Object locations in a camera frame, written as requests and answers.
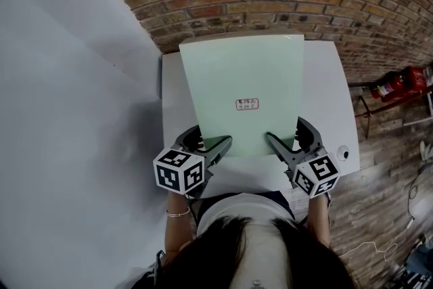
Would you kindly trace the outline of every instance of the wooden floor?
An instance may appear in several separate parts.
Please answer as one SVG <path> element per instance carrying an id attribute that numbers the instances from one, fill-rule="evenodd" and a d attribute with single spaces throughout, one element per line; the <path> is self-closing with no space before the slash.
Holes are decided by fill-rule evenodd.
<path id="1" fill-rule="evenodd" d="M 359 103 L 360 89 L 351 90 L 355 114 L 365 109 Z M 371 108 L 383 106 L 364 93 Z M 410 200 L 413 225 L 407 212 L 409 187 L 423 166 L 419 141 L 433 142 L 433 123 L 403 127 L 403 122 L 425 118 L 424 100 L 413 102 L 374 116 L 369 138 L 365 138 L 365 119 L 357 120 L 361 170 L 342 177 L 332 192 L 330 220 L 332 248 L 337 254 L 362 242 L 376 242 L 379 250 L 398 244 L 395 255 L 385 262 L 384 254 L 375 253 L 374 245 L 363 245 L 342 257 L 361 288 L 382 288 L 402 265 L 416 239 L 425 233 L 433 236 L 433 170 L 417 178 L 416 197 Z"/>

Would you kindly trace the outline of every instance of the cable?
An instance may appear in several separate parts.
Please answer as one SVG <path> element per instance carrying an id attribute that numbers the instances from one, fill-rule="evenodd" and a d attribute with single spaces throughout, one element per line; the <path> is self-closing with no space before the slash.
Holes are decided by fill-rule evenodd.
<path id="1" fill-rule="evenodd" d="M 396 240 L 397 238 L 399 238 L 400 236 L 402 236 L 402 234 L 406 231 L 406 230 L 408 230 L 409 228 L 410 228 L 410 226 L 412 225 L 412 222 L 415 220 L 415 217 L 411 214 L 411 211 L 409 210 L 409 201 L 410 200 L 412 200 L 412 199 L 414 199 L 415 197 L 416 197 L 416 195 L 418 194 L 418 186 L 417 185 L 413 185 L 415 182 L 416 182 L 416 180 L 418 179 L 418 177 L 427 169 L 427 168 L 429 168 L 429 167 L 431 167 L 433 165 L 433 163 L 428 163 L 428 164 L 425 164 L 425 165 L 423 165 L 423 167 L 418 171 L 418 175 L 417 175 L 417 177 L 415 177 L 414 179 L 413 179 L 413 181 L 411 182 L 411 186 L 410 186 L 410 188 L 409 188 L 409 193 L 408 193 L 408 196 L 407 196 L 407 212 L 409 213 L 409 216 L 411 216 L 411 220 L 408 222 L 408 224 L 406 225 L 406 228 L 397 236 L 397 237 L 395 237 L 395 239 L 393 239 L 393 240 Z M 416 189 L 416 191 L 415 191 L 415 195 L 413 195 L 412 196 L 412 191 L 413 190 L 415 190 Z M 375 251 L 376 251 L 376 253 L 384 253 L 384 260 L 385 260 L 385 262 L 388 262 L 389 260 L 391 260 L 391 258 L 394 256 L 394 254 L 395 254 L 395 252 L 397 251 L 397 248 L 398 248 L 398 244 L 397 243 L 393 243 L 393 244 L 390 244 L 388 247 L 387 247 L 387 249 L 386 250 L 378 250 L 378 247 L 376 246 L 376 243 L 375 242 L 373 242 L 373 241 L 370 241 L 370 242 L 363 242 L 363 243 L 361 243 L 359 246 L 357 246 L 356 248 L 353 248 L 353 249 L 351 249 L 351 250 L 349 250 L 348 252 L 345 252 L 344 254 L 342 254 L 342 255 L 340 255 L 340 256 L 338 256 L 339 258 L 341 258 L 341 257 L 344 257 L 345 255 L 347 255 L 347 254 L 349 254 L 350 252 L 353 252 L 354 250 L 356 250 L 356 249 L 358 249 L 359 247 L 361 247 L 361 246 L 363 246 L 364 244 L 373 244 L 374 245 L 374 249 L 375 249 Z M 395 246 L 395 249 L 394 249 L 394 252 L 387 258 L 386 257 L 386 253 L 392 248 L 392 247 L 394 247 Z"/>
<path id="2" fill-rule="evenodd" d="M 359 246 L 357 246 L 356 248 L 353 248 L 353 249 L 349 250 L 348 252 L 345 252 L 344 254 L 340 255 L 339 258 L 344 257 L 345 255 L 349 254 L 350 252 L 353 252 L 354 250 L 358 249 L 359 247 L 361 247 L 364 244 L 374 244 L 374 249 L 375 249 L 376 253 L 384 253 L 385 263 L 387 263 L 389 260 L 391 260 L 391 258 L 394 256 L 395 252 L 397 251 L 397 247 L 398 247 L 397 243 L 393 243 L 393 244 L 390 244 L 386 250 L 378 250 L 378 247 L 376 246 L 375 242 L 373 242 L 373 241 L 363 242 Z M 386 258 L 386 253 L 394 246 L 395 246 L 394 252 L 388 258 Z"/>
<path id="3" fill-rule="evenodd" d="M 409 210 L 409 202 L 410 202 L 412 199 L 414 199 L 414 198 L 416 197 L 416 195 L 418 194 L 418 186 L 417 186 L 417 185 L 413 185 L 413 184 L 415 183 L 415 181 L 417 180 L 417 178 L 418 178 L 420 175 L 421 175 L 421 173 L 418 173 L 418 176 L 415 177 L 415 178 L 413 179 L 413 181 L 411 182 L 411 187 L 409 188 L 409 193 L 408 193 L 408 196 L 407 196 L 407 213 L 409 213 L 409 216 L 411 216 L 411 218 L 412 218 L 413 220 L 415 220 L 415 217 L 411 214 L 411 211 Z M 412 196 L 412 191 L 415 190 L 415 189 L 416 189 L 416 191 L 415 191 L 415 195 Z"/>

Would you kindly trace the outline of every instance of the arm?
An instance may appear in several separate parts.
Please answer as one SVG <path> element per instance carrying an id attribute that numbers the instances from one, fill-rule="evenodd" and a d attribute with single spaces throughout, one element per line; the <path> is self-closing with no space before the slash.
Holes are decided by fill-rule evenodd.
<path id="1" fill-rule="evenodd" d="M 168 213 L 185 213 L 188 207 L 185 196 L 173 192 L 168 193 Z M 179 253 L 182 245 L 192 240 L 193 236 L 189 222 L 189 214 L 181 217 L 167 217 L 165 230 L 166 260 L 174 258 L 177 253 Z"/>
<path id="2" fill-rule="evenodd" d="M 310 200 L 306 228 L 320 243 L 329 247 L 331 243 L 331 232 L 329 230 L 327 196 L 325 194 L 321 194 Z"/>

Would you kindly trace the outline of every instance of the black wire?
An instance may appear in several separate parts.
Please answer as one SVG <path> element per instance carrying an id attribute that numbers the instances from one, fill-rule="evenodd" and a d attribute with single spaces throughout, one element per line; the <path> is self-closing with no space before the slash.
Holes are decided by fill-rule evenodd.
<path id="1" fill-rule="evenodd" d="M 407 213 L 409 213 L 409 216 L 411 216 L 411 218 L 412 219 L 415 219 L 415 217 L 411 214 L 411 211 L 409 210 L 409 202 L 410 202 L 410 200 L 412 200 L 412 199 L 415 199 L 415 197 L 416 197 L 416 195 L 418 194 L 418 186 L 417 185 L 413 185 L 414 183 L 415 183 L 415 181 L 418 179 L 418 177 L 423 173 L 423 171 L 424 171 L 424 169 L 426 169 L 426 165 L 424 165 L 419 171 L 418 171 L 418 175 L 417 175 L 417 177 L 415 177 L 414 179 L 413 179 L 413 181 L 411 182 L 411 186 L 410 186 L 410 188 L 409 188 L 409 193 L 408 193 L 408 196 L 407 196 Z M 415 195 L 414 196 L 411 196 L 411 194 L 412 194 L 412 191 L 414 190 L 416 188 L 416 192 L 415 192 Z"/>

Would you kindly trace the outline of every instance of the white table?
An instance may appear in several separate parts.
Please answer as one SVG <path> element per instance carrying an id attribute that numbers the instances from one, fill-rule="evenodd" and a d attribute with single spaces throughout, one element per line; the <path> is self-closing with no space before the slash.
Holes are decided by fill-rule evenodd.
<path id="1" fill-rule="evenodd" d="M 347 160 L 338 161 L 343 175 L 359 171 L 359 147 L 352 102 L 334 43 L 305 41 L 300 116 L 321 134 L 328 152 L 347 146 Z M 171 147 L 185 130 L 198 124 L 181 54 L 162 57 L 162 121 L 164 146 Z M 289 188 L 287 165 L 275 156 L 223 158 L 212 167 L 203 198 L 229 192 L 265 192 Z"/>

